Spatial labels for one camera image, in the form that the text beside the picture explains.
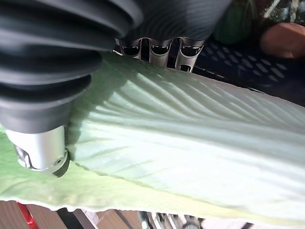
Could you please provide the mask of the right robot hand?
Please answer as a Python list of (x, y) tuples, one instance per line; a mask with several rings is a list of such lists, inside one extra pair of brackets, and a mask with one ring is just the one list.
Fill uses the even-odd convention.
[(3, 0), (0, 3), (0, 123), (22, 167), (61, 177), (70, 163), (65, 127), (71, 105), (91, 82), (102, 53), (119, 43), (166, 65), (194, 67), (228, 0)]

